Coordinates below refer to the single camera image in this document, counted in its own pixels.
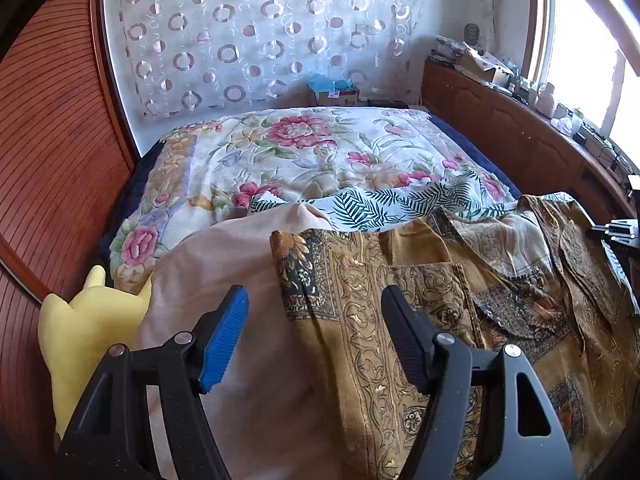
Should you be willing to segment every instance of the gold patterned fabric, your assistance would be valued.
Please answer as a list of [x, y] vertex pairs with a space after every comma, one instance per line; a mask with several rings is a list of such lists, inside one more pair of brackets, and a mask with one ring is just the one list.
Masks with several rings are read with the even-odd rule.
[[[389, 284], [470, 346], [519, 345], [556, 408], [579, 475], [622, 432], [638, 386], [638, 323], [588, 219], [524, 196], [500, 219], [439, 211], [382, 234], [275, 232], [287, 317], [324, 399], [344, 478], [395, 478], [427, 399], [409, 384], [380, 314]], [[480, 397], [456, 477], [468, 475]]]

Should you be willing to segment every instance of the screw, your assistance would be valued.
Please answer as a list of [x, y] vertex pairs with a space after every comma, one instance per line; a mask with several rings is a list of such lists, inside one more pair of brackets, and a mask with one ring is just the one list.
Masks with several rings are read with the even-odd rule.
[[438, 340], [438, 342], [440, 344], [443, 345], [453, 345], [453, 343], [456, 342], [456, 338], [453, 337], [450, 333], [448, 332], [440, 332], [437, 336], [436, 339]]
[[509, 357], [520, 357], [522, 350], [520, 350], [520, 347], [516, 345], [506, 345], [504, 347], [504, 353]]
[[109, 355], [111, 357], [118, 357], [122, 354], [124, 354], [124, 345], [122, 343], [117, 343], [109, 348]]
[[178, 345], [186, 345], [187, 343], [190, 343], [192, 339], [193, 336], [191, 335], [191, 332], [178, 332], [174, 336], [174, 341], [177, 342]]

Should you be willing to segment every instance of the stuffed animal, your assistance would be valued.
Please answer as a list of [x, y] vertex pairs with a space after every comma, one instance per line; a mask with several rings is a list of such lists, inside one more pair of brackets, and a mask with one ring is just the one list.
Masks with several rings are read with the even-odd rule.
[[104, 278], [104, 269], [95, 266], [70, 303], [49, 294], [40, 310], [38, 340], [60, 438], [104, 353], [116, 343], [132, 345], [149, 306], [151, 277], [137, 296], [106, 287]]

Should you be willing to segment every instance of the wooden headboard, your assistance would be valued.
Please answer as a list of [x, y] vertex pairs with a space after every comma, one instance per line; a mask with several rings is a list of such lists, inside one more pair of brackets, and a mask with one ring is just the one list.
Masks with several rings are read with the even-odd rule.
[[46, 0], [0, 61], [0, 430], [47, 470], [38, 308], [81, 288], [134, 156], [108, 88], [100, 0]]

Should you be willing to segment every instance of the small bottle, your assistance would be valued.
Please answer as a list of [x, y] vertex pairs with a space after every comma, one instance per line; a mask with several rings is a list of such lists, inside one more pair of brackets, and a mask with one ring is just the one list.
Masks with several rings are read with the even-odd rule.
[[580, 111], [580, 108], [576, 108], [574, 110], [574, 116], [571, 118], [571, 133], [574, 134], [580, 130], [580, 126], [582, 126], [582, 120], [584, 119], [584, 114]]
[[529, 100], [527, 101], [527, 103], [529, 104], [529, 108], [531, 108], [532, 110], [535, 110], [537, 101], [538, 101], [538, 85], [532, 81], [531, 86], [529, 87]]

